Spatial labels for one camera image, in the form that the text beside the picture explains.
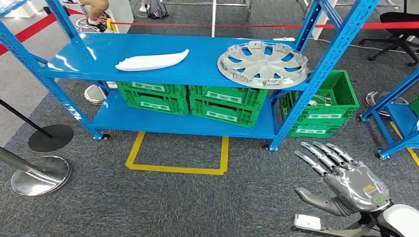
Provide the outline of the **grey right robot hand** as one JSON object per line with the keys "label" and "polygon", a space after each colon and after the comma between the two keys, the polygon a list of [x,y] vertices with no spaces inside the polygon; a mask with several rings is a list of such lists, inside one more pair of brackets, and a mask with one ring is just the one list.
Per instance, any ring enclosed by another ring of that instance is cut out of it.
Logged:
{"label": "grey right robot hand", "polygon": [[294,154],[308,164],[335,194],[321,197],[305,188],[295,192],[305,203],[336,216],[372,213],[392,205],[387,186],[361,161],[354,160],[342,148],[320,142],[301,142],[301,146],[315,156],[301,151]]}

